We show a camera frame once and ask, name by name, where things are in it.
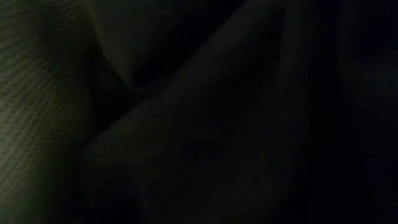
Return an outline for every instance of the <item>wrinkled cloth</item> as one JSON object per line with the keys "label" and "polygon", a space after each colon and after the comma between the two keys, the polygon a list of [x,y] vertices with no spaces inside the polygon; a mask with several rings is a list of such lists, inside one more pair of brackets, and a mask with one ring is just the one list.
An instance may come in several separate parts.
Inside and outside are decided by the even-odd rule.
{"label": "wrinkled cloth", "polygon": [[[0,52],[0,121],[18,114],[0,123],[1,223],[398,222],[395,1],[67,2],[50,15],[69,23],[32,20],[64,27],[49,45],[14,47],[24,72]],[[48,97],[51,125],[19,120],[10,86]]]}
{"label": "wrinkled cloth", "polygon": [[105,58],[144,96],[85,149],[94,219],[396,220],[395,2],[91,6]]}

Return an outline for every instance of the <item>clothing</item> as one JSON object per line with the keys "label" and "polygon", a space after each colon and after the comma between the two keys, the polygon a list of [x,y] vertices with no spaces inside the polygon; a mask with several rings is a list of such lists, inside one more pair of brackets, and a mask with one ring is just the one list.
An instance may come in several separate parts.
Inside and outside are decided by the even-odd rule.
{"label": "clothing", "polygon": [[[0,59],[10,77],[36,74],[38,83],[0,79],[18,86],[19,95],[0,95],[0,121],[8,121],[0,152],[4,161],[21,161],[0,160],[7,167],[0,187],[6,223],[59,223],[65,216],[176,224],[398,219],[394,1],[57,2],[73,7],[50,15],[69,15],[70,25],[42,14],[36,23],[61,28],[58,35],[46,28],[37,39],[22,35],[31,41],[23,48],[11,41],[16,28],[0,31],[13,55],[43,49],[28,51],[34,64],[21,63],[21,70]],[[27,5],[34,7],[12,15],[57,8],[49,0]],[[33,44],[46,38],[50,44]],[[81,38],[96,39],[97,49]],[[85,69],[32,59],[50,46],[53,58],[86,62]],[[54,77],[52,94],[41,87],[38,68]],[[35,100],[44,95],[53,102],[41,124],[20,119],[30,115],[17,99],[35,90],[42,91],[27,102],[31,108],[41,108]],[[10,130],[18,138],[5,134]],[[36,140],[43,136],[48,140]],[[36,159],[28,160],[32,152]],[[45,172],[60,161],[62,169]],[[38,178],[41,189],[27,192]],[[23,203],[29,206],[18,210]]]}

